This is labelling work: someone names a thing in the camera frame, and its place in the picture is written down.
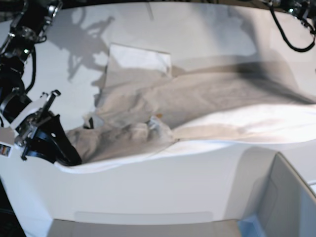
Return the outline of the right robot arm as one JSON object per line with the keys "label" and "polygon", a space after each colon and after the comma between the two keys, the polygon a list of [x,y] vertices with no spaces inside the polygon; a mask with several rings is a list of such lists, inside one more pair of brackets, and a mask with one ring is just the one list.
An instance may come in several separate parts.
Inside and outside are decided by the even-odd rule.
{"label": "right robot arm", "polygon": [[35,45],[47,39],[47,31],[60,0],[25,0],[12,20],[0,48],[0,114],[15,132],[14,145],[21,159],[37,157],[64,166],[81,164],[81,158],[67,138],[60,116],[50,111],[60,91],[43,93],[36,101],[28,97],[36,79]]}

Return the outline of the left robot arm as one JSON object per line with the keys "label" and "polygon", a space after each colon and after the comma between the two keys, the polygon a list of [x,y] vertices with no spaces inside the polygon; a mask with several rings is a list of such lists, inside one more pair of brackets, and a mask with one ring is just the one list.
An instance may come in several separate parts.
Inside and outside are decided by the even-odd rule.
{"label": "left robot arm", "polygon": [[316,48],[314,0],[264,0],[271,20],[269,43],[276,51],[307,53]]}

